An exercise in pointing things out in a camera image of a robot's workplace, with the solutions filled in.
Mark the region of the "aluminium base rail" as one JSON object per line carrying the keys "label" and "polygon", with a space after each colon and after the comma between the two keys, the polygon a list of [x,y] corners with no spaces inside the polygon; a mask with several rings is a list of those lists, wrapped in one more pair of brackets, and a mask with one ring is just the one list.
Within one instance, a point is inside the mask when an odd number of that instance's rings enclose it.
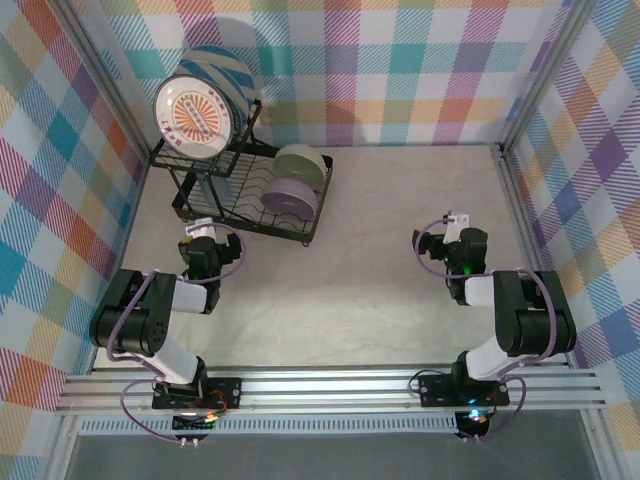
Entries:
{"label": "aluminium base rail", "polygon": [[[416,365],[229,367],[212,368],[209,374],[241,378],[239,410],[244,414],[401,413],[420,409],[419,396],[408,385],[418,369]],[[592,370],[551,361],[517,369],[513,375],[507,384],[510,409],[519,402],[527,410],[602,409],[606,405]],[[88,375],[72,375],[55,412],[116,415],[121,411],[120,393],[128,388],[128,408],[149,414],[149,376],[139,368],[96,368]]]}

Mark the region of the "pale green bowl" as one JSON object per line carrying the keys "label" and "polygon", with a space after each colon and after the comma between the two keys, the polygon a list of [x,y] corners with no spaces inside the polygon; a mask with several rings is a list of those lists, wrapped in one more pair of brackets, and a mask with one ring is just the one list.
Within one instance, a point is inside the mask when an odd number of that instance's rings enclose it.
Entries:
{"label": "pale green bowl", "polygon": [[275,178],[298,180],[314,191],[324,186],[327,167],[321,154],[305,144],[290,144],[278,150],[273,159]]}

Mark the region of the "aluminium side rail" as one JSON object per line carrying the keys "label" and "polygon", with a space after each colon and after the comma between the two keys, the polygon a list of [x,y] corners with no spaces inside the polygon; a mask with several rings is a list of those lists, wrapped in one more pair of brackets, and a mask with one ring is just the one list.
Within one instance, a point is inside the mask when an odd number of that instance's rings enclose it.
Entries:
{"label": "aluminium side rail", "polygon": [[85,315],[89,325],[109,281],[122,266],[149,170],[148,148],[133,150],[122,157],[113,178],[104,167],[93,170],[90,187],[100,200],[100,218],[94,227],[89,265],[94,284],[88,291],[91,309]]}
{"label": "aluminium side rail", "polygon": [[516,238],[525,267],[541,267],[541,256],[535,244],[529,221],[526,217],[524,203],[514,182],[514,175],[505,159],[499,143],[490,146],[493,161],[507,202],[511,222],[516,231]]}

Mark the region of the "aluminium frame post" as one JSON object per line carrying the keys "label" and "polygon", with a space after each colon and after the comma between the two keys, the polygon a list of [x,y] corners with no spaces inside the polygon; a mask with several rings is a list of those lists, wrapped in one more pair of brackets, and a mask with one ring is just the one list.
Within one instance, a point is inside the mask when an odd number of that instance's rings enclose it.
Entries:
{"label": "aluminium frame post", "polygon": [[517,108],[507,122],[508,131],[498,143],[502,156],[508,159],[514,152],[520,138],[532,121],[535,110],[547,89],[553,83],[570,49],[589,19],[598,0],[572,0],[566,8],[564,22],[553,24],[555,36],[545,53],[535,61],[538,69],[531,74],[527,90],[517,98]]}
{"label": "aluminium frame post", "polygon": [[64,32],[70,37],[70,42],[111,107],[116,119],[120,122],[122,130],[131,141],[134,150],[144,161],[147,161],[150,149],[146,139],[124,97],[118,91],[114,79],[103,63],[98,49],[88,35],[80,17],[74,11],[70,0],[46,0],[46,3],[51,8]]}

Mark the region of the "translucent blue cup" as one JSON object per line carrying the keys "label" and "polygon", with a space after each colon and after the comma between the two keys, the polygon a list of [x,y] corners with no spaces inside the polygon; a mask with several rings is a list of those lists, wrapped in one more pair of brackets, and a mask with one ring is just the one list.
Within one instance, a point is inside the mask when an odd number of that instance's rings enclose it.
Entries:
{"label": "translucent blue cup", "polygon": [[233,192],[228,178],[219,176],[219,173],[215,168],[212,175],[197,173],[196,178],[206,205],[216,207],[215,198],[218,198],[223,206],[228,207],[232,204]]}

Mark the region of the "purple bowl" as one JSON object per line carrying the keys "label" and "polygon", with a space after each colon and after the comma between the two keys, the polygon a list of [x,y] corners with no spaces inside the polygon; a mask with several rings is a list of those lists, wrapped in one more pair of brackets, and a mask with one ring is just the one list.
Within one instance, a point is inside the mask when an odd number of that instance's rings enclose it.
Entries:
{"label": "purple bowl", "polygon": [[294,215],[310,221],[317,210],[315,192],[305,183],[293,178],[271,181],[261,195],[262,204],[276,215]]}

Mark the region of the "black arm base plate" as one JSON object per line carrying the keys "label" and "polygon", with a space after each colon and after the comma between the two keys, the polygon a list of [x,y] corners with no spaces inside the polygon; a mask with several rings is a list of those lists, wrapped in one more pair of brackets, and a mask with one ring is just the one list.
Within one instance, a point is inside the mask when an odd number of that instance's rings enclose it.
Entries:
{"label": "black arm base plate", "polygon": [[421,406],[502,407],[510,404],[508,389],[496,381],[459,380],[451,374],[418,377]]}
{"label": "black arm base plate", "polygon": [[185,385],[159,383],[153,389],[152,409],[239,409],[241,386],[238,377],[207,377]]}

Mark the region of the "controller circuit board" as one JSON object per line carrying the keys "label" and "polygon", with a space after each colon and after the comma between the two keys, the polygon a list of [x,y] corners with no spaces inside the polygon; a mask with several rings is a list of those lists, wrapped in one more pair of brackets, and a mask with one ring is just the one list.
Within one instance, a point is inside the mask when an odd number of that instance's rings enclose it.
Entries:
{"label": "controller circuit board", "polygon": [[466,412],[456,412],[456,436],[461,439],[470,439],[485,436],[490,427],[492,412],[479,409],[471,409]]}
{"label": "controller circuit board", "polygon": [[216,412],[202,415],[174,415],[171,428],[175,431],[209,431],[213,430],[219,420]]}

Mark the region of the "black wire dish rack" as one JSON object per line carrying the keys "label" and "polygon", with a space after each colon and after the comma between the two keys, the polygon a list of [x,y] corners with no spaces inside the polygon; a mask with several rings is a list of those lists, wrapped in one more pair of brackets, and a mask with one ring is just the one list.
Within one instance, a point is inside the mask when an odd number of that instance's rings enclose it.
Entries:
{"label": "black wire dish rack", "polygon": [[[171,207],[183,222],[210,217],[239,230],[308,246],[315,236],[329,190],[333,159],[327,155],[323,157],[327,175],[324,186],[316,193],[317,210],[312,220],[303,221],[294,215],[276,215],[269,211],[262,204],[261,195],[264,187],[274,179],[272,165],[278,149],[254,135],[254,126],[261,110],[262,103],[254,101],[244,134],[212,159],[189,159],[160,139],[149,154],[150,165],[166,169],[170,174],[177,188]],[[219,176],[228,178],[231,185],[233,200],[228,207],[223,206],[218,198],[215,198],[216,207],[204,203],[196,174],[212,175],[215,168],[220,171]]]}

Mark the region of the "white plate orange sunburst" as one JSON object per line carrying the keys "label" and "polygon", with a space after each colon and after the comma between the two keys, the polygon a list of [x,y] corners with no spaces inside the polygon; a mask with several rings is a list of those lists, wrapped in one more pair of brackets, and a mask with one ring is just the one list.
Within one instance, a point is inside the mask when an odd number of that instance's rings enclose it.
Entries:
{"label": "white plate orange sunburst", "polygon": [[163,139],[193,160],[223,153],[235,132],[226,98],[214,86],[192,76],[166,79],[156,91],[153,112]]}

